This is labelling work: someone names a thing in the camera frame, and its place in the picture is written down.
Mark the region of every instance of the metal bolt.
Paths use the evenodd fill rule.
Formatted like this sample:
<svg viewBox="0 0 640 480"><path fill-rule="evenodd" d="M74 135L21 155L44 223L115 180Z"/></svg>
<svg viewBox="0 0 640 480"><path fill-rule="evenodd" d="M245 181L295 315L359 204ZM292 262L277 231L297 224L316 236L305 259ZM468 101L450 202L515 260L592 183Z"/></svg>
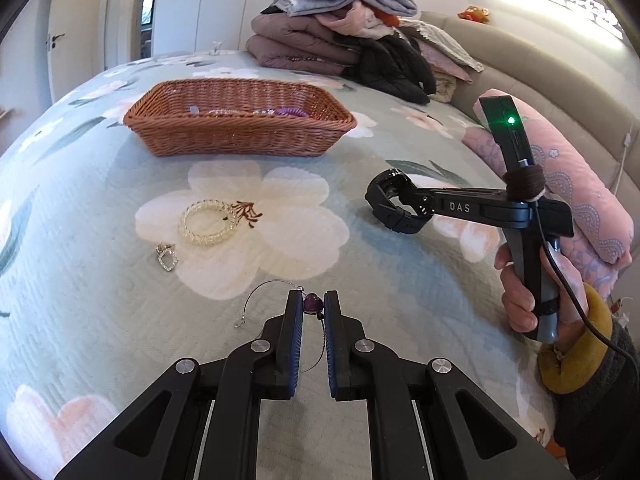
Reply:
<svg viewBox="0 0 640 480"><path fill-rule="evenodd" d="M356 341L356 350L358 352L371 352L376 345L369 339L360 339Z"/></svg>
<svg viewBox="0 0 640 480"><path fill-rule="evenodd" d="M439 374L448 374L451 371L451 363L442 357L435 359L431 366Z"/></svg>
<svg viewBox="0 0 640 480"><path fill-rule="evenodd" d="M193 372L196 367L196 363L194 363L191 359L183 359L182 361L178 361L175 364L175 371L179 374L188 374Z"/></svg>
<svg viewBox="0 0 640 480"><path fill-rule="evenodd" d="M253 350L254 352L266 352L269 348L271 348L271 343L269 343L266 339L256 339L253 343L251 343L251 350Z"/></svg>

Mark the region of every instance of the yellow cuff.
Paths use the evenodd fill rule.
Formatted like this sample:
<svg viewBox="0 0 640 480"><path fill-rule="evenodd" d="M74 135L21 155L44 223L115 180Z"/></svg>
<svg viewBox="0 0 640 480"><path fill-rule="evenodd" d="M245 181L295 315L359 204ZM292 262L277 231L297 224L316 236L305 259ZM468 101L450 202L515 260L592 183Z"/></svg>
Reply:
<svg viewBox="0 0 640 480"><path fill-rule="evenodd" d="M607 339L611 339L613 321L607 303L586 283L589 304L588 319L592 325ZM578 339L560 362L551 345L543 345L538 355L538 367L545 386L556 394L570 394L583 387L596 373L607 346L601 343L589 330Z"/></svg>

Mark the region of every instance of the window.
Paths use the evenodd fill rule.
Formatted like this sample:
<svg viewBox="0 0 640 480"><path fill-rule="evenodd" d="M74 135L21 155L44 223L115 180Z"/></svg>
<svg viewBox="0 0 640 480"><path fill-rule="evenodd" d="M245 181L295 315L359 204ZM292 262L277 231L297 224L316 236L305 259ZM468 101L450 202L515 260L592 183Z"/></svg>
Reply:
<svg viewBox="0 0 640 480"><path fill-rule="evenodd" d="M142 0L142 25L151 25L154 18L154 0Z"/></svg>

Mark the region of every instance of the hand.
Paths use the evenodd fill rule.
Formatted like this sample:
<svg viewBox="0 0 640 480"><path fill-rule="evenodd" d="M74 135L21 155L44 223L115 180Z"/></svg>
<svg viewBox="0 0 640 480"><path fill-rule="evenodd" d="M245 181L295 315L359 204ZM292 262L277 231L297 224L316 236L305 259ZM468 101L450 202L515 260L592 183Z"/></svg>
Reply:
<svg viewBox="0 0 640 480"><path fill-rule="evenodd" d="M580 271L573 266L567 257L562 256L561 253L551 251L551 254L555 256L556 264L558 264L560 271L564 274L569 285L571 285L583 312L588 314L589 305L587 303L587 295L584 291ZM546 259L545 251L542 248L540 248L540 261L546 272L548 272L560 288L560 312L558 313L558 339L556 340L556 348L561 352L568 352L584 333L584 323L573 301L569 298L566 290L564 290L564 286L562 286L558 276L556 276L549 261ZM504 287L502 304L504 305L511 327L516 332L530 332L538 325L538 319L532 313L535 300L533 294L516 276L511 262L511 251L509 250L509 246L504 244L498 249L494 263L496 269L502 270L500 273L500 280Z"/></svg>

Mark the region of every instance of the beige upholstered headboard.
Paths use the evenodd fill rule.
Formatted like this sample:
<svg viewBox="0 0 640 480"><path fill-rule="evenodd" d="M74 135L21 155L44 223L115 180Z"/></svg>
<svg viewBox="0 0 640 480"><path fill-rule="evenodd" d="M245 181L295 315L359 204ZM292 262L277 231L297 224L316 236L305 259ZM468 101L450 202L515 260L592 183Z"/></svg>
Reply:
<svg viewBox="0 0 640 480"><path fill-rule="evenodd" d="M421 19L448 32L485 65L484 72L472 73L473 84L459 84L453 95L451 104L469 117L476 119L473 104L490 88L522 99L562 132L609 188L620 171L626 134L631 133L618 199L636 226L632 254L637 258L640 255L640 119L581 72L529 41L490 25L435 12L423 12Z"/></svg>

